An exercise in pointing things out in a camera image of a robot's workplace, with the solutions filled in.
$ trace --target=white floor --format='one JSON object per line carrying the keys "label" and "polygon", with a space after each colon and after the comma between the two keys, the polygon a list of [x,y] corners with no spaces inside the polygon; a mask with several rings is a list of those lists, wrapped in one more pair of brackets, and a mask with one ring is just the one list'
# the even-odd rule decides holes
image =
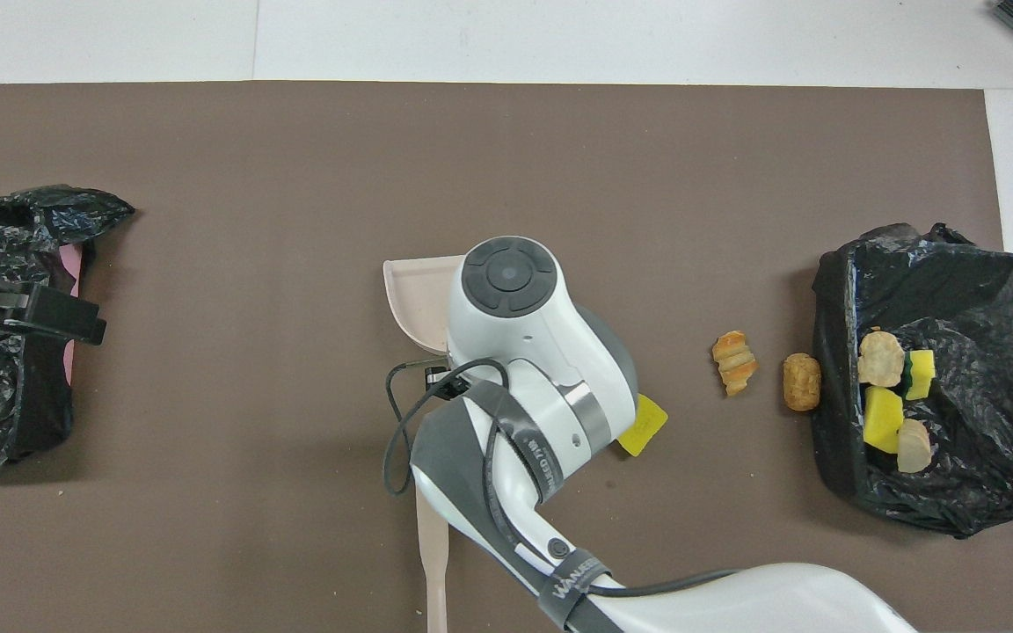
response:
{"label": "white floor", "polygon": [[246,79],[988,89],[1013,250],[1013,32],[985,0],[0,0],[0,83]]}

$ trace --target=gray joint cap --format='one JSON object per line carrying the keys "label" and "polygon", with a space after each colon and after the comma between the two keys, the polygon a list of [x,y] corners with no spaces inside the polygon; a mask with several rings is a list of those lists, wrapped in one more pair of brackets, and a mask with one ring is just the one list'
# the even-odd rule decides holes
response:
{"label": "gray joint cap", "polygon": [[524,317],[542,308],[557,286],[554,257],[526,237],[494,237],[463,260],[463,293],[492,317]]}

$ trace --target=black cable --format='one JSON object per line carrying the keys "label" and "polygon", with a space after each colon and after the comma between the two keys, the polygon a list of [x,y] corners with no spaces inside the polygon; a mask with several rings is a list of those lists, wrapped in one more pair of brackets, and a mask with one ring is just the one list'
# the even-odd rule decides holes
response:
{"label": "black cable", "polygon": [[[535,544],[523,538],[523,534],[519,532],[518,528],[515,528],[515,524],[511,522],[510,517],[506,517],[506,512],[503,511],[502,502],[498,501],[498,492],[495,490],[494,484],[494,460],[495,441],[498,439],[499,433],[503,437],[506,445],[515,451],[515,456],[518,456],[519,462],[526,462],[523,460],[522,452],[515,445],[515,441],[508,433],[502,432],[502,428],[499,428],[498,417],[490,416],[490,414],[489,417],[490,428],[487,429],[487,443],[485,448],[483,448],[483,497],[485,497],[487,502],[487,512],[490,513],[490,521],[494,522],[495,530],[498,530],[498,534],[501,534],[511,546],[522,544],[524,548],[534,553],[534,556],[543,558],[545,554],[539,552]],[[538,481],[535,481],[534,485],[537,488]]]}
{"label": "black cable", "polygon": [[[393,452],[394,450],[397,449],[398,438],[401,437],[405,438],[405,448],[406,450],[409,451],[409,456],[411,457],[409,433],[406,432],[406,427],[409,427],[409,421],[413,419],[413,416],[417,413],[417,411],[421,409],[421,406],[424,406],[424,404],[426,404],[427,401],[433,399],[433,397],[437,396],[437,394],[440,393],[440,391],[442,391],[448,383],[456,380],[456,377],[461,376],[461,374],[466,372],[466,370],[470,370],[473,368],[482,368],[483,366],[485,366],[485,368],[491,368],[497,370],[499,380],[501,380],[503,389],[510,389],[510,377],[506,376],[506,368],[503,368],[502,364],[500,364],[497,361],[491,360],[491,358],[476,358],[475,361],[469,361],[466,364],[459,366],[459,368],[451,370],[450,372],[445,374],[445,377],[440,378],[440,380],[437,381],[436,384],[426,389],[426,391],[424,392],[424,396],[421,396],[421,399],[417,400],[416,403],[413,404],[413,408],[409,409],[409,411],[405,412],[401,416],[401,420],[397,421],[397,428],[394,429],[393,437],[390,437],[390,444],[386,445],[385,457],[382,458],[382,482],[383,484],[385,484],[386,492],[389,492],[392,496],[399,496],[399,494],[405,492],[405,490],[409,487],[409,480],[411,478],[411,473],[413,473],[413,470],[411,469],[411,465],[408,464],[407,462],[405,465],[405,480],[402,483],[401,488],[393,488],[393,486],[390,485],[390,480],[391,478],[393,478],[391,477],[390,462],[393,461]],[[394,368],[393,370],[390,371],[390,378],[389,378],[390,381],[393,380],[393,376],[396,376],[398,372],[401,372],[401,370],[404,369],[404,368],[401,369],[398,368]],[[390,397],[390,404],[393,404],[394,412],[399,413],[399,408],[397,407],[397,401],[394,400],[393,397]]]}
{"label": "black cable", "polygon": [[697,584],[705,584],[710,580],[719,579],[719,577],[732,576],[732,574],[738,571],[743,570],[717,569],[716,571],[698,573],[694,576],[680,577],[678,580],[669,580],[667,582],[657,582],[655,584],[646,584],[643,586],[622,586],[622,588],[616,588],[616,586],[598,586],[594,584],[590,586],[589,595],[591,597],[603,598],[653,597],[655,594],[680,591],[680,589],[687,589],[690,588],[690,586],[695,586]]}
{"label": "black cable", "polygon": [[[396,417],[398,422],[401,421],[402,414],[401,414],[401,408],[397,406],[397,399],[396,397],[393,396],[393,378],[396,377],[397,374],[403,372],[403,370],[407,370],[409,368],[416,368],[418,365],[440,364],[440,362],[443,361],[445,361],[445,358],[436,357],[436,358],[425,358],[424,361],[413,361],[410,362],[409,364],[399,364],[395,366],[394,369],[391,369],[390,373],[387,374],[387,376],[385,377],[385,395],[390,400],[390,408],[393,409],[394,417]],[[408,456],[409,454],[411,454],[411,452],[413,452],[413,445],[411,445],[409,442],[409,431],[407,431],[406,429],[401,429],[401,439],[405,442],[405,454],[406,456]],[[397,494],[401,494],[406,489],[409,488],[409,483],[411,481],[412,476],[413,476],[413,471],[410,470],[405,471],[405,481],[401,482],[401,488],[397,489]]]}

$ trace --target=pink brush handle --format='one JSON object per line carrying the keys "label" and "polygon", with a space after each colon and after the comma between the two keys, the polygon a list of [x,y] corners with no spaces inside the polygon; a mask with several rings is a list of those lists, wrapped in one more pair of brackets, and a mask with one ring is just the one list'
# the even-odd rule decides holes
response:
{"label": "pink brush handle", "polygon": [[424,585],[427,591],[427,633],[448,632],[448,523],[440,517],[420,489],[416,489],[416,537],[421,546]]}
{"label": "pink brush handle", "polygon": [[[80,297],[81,245],[69,244],[61,247],[61,264],[77,281],[76,284],[73,284],[73,290],[69,294],[73,297]],[[69,343],[65,344],[65,382],[68,382],[68,384],[73,384],[73,349],[76,346],[76,341],[69,341]]]}

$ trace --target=garbage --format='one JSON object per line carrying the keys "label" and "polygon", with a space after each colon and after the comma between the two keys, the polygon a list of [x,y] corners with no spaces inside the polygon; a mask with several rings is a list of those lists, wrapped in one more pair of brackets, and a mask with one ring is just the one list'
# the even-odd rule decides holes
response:
{"label": "garbage", "polygon": [[[64,267],[60,248],[81,245],[83,273],[92,240],[133,213],[111,193],[68,184],[0,196],[0,281],[69,293],[76,280]],[[69,436],[73,409],[66,343],[59,337],[0,332],[0,465],[52,449]]]}
{"label": "garbage", "polygon": [[[829,252],[811,286],[823,368],[811,416],[824,483],[889,520],[965,538],[1013,520],[1013,253],[937,224],[875,229]],[[928,469],[864,444],[857,341],[872,328],[933,349],[936,380],[904,416],[932,436]]]}

